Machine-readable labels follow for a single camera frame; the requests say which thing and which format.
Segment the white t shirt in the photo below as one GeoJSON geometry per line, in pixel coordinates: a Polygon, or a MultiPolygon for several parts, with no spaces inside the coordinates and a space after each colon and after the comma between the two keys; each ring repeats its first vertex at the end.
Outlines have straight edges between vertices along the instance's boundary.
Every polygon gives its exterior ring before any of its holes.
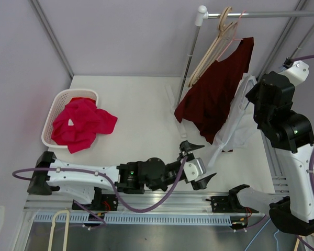
{"type": "Polygon", "coordinates": [[[222,152],[246,147],[249,138],[256,132],[257,124],[253,120],[253,111],[245,95],[257,84],[256,78],[244,73],[229,108],[225,123],[214,137],[211,159],[208,167],[212,168],[222,152]]]}

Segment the dark maroon t shirt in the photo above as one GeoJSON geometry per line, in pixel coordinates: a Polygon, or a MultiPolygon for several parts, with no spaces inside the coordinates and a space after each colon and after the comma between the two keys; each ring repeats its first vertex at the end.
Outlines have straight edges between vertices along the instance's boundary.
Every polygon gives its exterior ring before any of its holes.
{"type": "Polygon", "coordinates": [[[239,81],[249,71],[253,48],[254,38],[244,38],[229,57],[213,62],[175,109],[176,120],[193,122],[212,144],[227,120],[239,81]]]}

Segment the pink wire hanger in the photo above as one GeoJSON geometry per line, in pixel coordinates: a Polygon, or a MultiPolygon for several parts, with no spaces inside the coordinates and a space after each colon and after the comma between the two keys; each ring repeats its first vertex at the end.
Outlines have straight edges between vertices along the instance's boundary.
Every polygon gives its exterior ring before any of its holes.
{"type": "Polygon", "coordinates": [[[240,14],[240,16],[239,16],[237,22],[235,23],[232,36],[231,36],[230,39],[229,39],[229,43],[224,47],[224,49],[221,51],[221,53],[219,54],[219,56],[216,58],[217,61],[218,61],[218,60],[222,57],[222,55],[228,50],[228,48],[231,46],[231,44],[232,44],[234,41],[239,41],[239,40],[241,40],[241,39],[237,39],[237,38],[236,38],[237,28],[238,28],[238,24],[239,24],[239,22],[240,22],[240,19],[241,19],[242,16],[243,16],[244,14],[246,14],[246,13],[247,13],[247,11],[244,10],[244,11],[240,14]]]}

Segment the pink magenta t shirt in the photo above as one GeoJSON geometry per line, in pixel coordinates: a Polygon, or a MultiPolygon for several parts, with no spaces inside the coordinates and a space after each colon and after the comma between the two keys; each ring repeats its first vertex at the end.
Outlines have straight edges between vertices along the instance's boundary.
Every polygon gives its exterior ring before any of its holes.
{"type": "Polygon", "coordinates": [[[51,138],[57,145],[67,145],[71,154],[88,149],[98,134],[111,134],[116,116],[90,101],[68,103],[53,122],[51,138]]]}

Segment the red t shirt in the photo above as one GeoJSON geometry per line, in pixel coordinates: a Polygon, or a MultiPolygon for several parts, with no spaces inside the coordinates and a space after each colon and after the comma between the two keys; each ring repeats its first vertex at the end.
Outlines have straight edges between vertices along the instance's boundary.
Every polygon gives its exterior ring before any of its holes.
{"type": "Polygon", "coordinates": [[[97,102],[96,102],[95,99],[86,98],[86,97],[74,97],[74,98],[72,98],[72,99],[69,101],[69,103],[75,102],[75,101],[78,101],[78,100],[90,101],[90,102],[92,102],[92,103],[94,103],[94,104],[97,104],[97,102]]]}

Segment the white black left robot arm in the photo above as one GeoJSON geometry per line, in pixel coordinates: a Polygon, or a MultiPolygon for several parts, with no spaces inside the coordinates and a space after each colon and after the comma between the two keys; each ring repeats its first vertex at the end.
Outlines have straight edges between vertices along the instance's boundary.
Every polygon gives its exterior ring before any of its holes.
{"type": "Polygon", "coordinates": [[[200,148],[183,141],[179,156],[172,163],[151,157],[117,166],[72,164],[45,151],[37,160],[27,191],[40,196],[58,192],[96,210],[102,205],[97,189],[142,195],[146,189],[167,191],[176,181],[185,181],[193,190],[204,190],[215,174],[208,175],[202,159],[194,156],[193,151],[200,148]]]}

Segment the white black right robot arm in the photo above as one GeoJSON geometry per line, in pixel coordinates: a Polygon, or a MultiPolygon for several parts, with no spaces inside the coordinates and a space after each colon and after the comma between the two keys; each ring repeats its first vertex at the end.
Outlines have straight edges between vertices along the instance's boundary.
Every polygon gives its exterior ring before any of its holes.
{"type": "Polygon", "coordinates": [[[314,134],[309,119],[291,108],[295,85],[287,76],[270,72],[246,94],[254,105],[257,128],[269,139],[282,165],[289,195],[259,192],[239,185],[229,192],[228,207],[244,207],[268,215],[283,233],[308,236],[314,233],[314,134]]]}

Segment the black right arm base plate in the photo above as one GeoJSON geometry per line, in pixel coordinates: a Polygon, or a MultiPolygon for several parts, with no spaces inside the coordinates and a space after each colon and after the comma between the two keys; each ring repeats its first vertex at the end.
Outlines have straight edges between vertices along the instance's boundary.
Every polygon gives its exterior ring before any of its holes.
{"type": "Polygon", "coordinates": [[[258,213],[257,210],[248,208],[246,209],[240,205],[235,196],[211,196],[206,201],[210,202],[213,213],[258,213]]]}

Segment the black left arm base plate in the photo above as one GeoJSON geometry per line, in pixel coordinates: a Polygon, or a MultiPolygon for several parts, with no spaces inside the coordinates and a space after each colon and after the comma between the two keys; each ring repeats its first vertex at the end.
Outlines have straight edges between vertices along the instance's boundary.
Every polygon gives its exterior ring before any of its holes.
{"type": "Polygon", "coordinates": [[[80,205],[91,211],[117,211],[118,199],[115,195],[101,194],[96,195],[90,204],[80,202],[80,205]]]}

